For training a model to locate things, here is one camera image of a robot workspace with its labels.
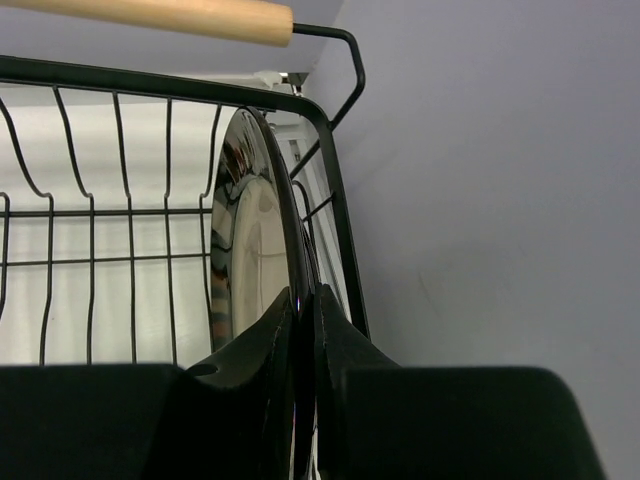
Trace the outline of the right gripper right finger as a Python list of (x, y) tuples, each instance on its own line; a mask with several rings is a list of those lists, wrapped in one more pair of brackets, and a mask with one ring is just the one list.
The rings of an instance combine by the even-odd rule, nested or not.
[(579, 405), (535, 367), (402, 367), (314, 298), (318, 469), (325, 479), (601, 479)]

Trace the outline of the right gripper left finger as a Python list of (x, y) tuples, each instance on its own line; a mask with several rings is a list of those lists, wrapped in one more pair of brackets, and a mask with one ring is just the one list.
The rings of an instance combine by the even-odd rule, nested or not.
[(282, 291), (231, 343), (170, 364), (5, 367), (5, 479), (285, 479), (293, 429)]

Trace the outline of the dark rimmed plate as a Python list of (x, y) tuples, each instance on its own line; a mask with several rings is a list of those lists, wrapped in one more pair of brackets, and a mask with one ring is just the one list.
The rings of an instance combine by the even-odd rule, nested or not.
[(256, 109), (221, 142), (210, 233), (213, 353), (193, 372), (213, 390), (221, 467), (234, 478), (305, 479), (315, 416), (308, 313), (316, 270), (285, 161)]

